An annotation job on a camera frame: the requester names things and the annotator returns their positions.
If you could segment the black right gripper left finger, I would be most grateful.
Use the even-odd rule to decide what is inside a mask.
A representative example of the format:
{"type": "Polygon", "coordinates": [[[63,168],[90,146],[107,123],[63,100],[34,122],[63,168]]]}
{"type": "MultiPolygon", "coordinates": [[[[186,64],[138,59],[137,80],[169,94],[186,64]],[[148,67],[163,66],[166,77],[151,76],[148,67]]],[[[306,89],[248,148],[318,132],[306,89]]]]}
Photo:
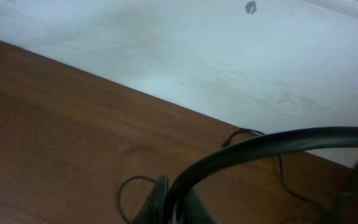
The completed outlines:
{"type": "Polygon", "coordinates": [[[130,224],[167,224],[165,214],[166,197],[168,194],[168,176],[161,175],[147,196],[138,214],[130,224]]]}

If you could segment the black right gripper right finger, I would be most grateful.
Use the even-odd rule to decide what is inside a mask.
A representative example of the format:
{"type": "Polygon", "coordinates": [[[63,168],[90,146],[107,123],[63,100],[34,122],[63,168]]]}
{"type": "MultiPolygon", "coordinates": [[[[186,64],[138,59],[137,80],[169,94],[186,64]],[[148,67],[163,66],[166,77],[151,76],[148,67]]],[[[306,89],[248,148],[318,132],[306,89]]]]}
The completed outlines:
{"type": "Polygon", "coordinates": [[[196,189],[191,189],[183,199],[181,222],[184,224],[218,224],[196,189]]]}

